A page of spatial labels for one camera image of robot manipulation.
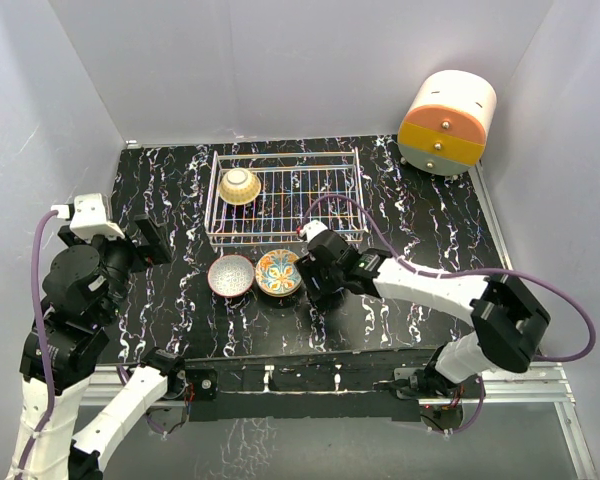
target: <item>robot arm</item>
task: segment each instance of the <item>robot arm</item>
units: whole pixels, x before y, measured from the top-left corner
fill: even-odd
[[[136,245],[110,220],[106,197],[82,195],[57,205],[70,220],[58,236],[68,248],[52,262],[42,285],[44,335],[53,372],[53,409],[47,414],[48,388],[39,332],[34,324],[25,341],[20,372],[24,405],[8,479],[102,478],[112,452],[147,408],[167,391],[176,391],[178,357],[154,349],[126,387],[84,430],[73,436],[82,396],[108,343],[104,327],[117,318],[132,273],[171,262],[165,231],[146,215],[135,223],[147,244]],[[48,419],[41,431],[41,419]]]
[[[502,368],[522,373],[533,359],[549,314],[515,277],[429,278],[404,268],[382,250],[358,252],[323,223],[299,232],[308,255],[296,262],[309,296],[318,301],[341,288],[377,298],[402,299],[453,315],[475,331],[440,347],[408,388],[447,394],[468,377]],[[418,271],[446,273],[413,265]]]

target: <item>wire dish rack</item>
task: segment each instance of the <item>wire dish rack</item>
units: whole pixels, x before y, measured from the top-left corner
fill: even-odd
[[[262,182],[258,198],[244,206],[224,202],[220,180],[232,168],[248,168]],[[205,212],[205,230],[213,247],[299,243],[296,234],[309,205],[338,193],[364,206],[358,149],[351,152],[305,152],[218,155],[214,152]],[[360,243],[366,221],[351,203],[330,199],[311,213],[349,242]]]

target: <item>bowl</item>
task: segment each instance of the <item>bowl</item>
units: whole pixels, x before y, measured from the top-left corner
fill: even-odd
[[[232,168],[220,180],[218,195],[231,205],[246,205],[260,194],[260,179],[246,168]]]
[[[253,285],[253,264],[242,255],[225,255],[209,267],[207,282],[216,295],[225,298],[239,297]]]
[[[290,250],[272,250],[256,265],[256,282],[260,289],[273,297],[286,297],[294,293],[302,278],[294,262],[298,256]]]

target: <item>blue ornate bowl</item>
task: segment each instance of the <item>blue ornate bowl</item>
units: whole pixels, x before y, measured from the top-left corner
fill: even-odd
[[[302,278],[296,270],[298,256],[289,250],[272,250],[256,265],[256,282],[260,289],[274,297],[291,295],[300,288]]]

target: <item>black marble tabletop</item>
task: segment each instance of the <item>black marble tabletop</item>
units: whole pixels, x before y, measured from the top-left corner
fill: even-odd
[[[404,301],[336,295],[312,306],[303,292],[280,300],[254,286],[228,300],[206,273],[218,256],[239,252],[256,262],[273,248],[211,247],[204,214],[213,152],[281,153],[359,149],[364,202],[389,241],[416,263],[449,271],[499,266],[468,174],[431,176],[400,164],[391,135],[124,150],[112,196],[114,218],[148,213],[166,222],[174,262],[132,280],[103,363],[137,361],[153,346],[187,358],[330,350],[435,347],[469,331],[446,314]],[[380,246],[365,236],[362,249]],[[301,246],[294,246],[300,252]]]

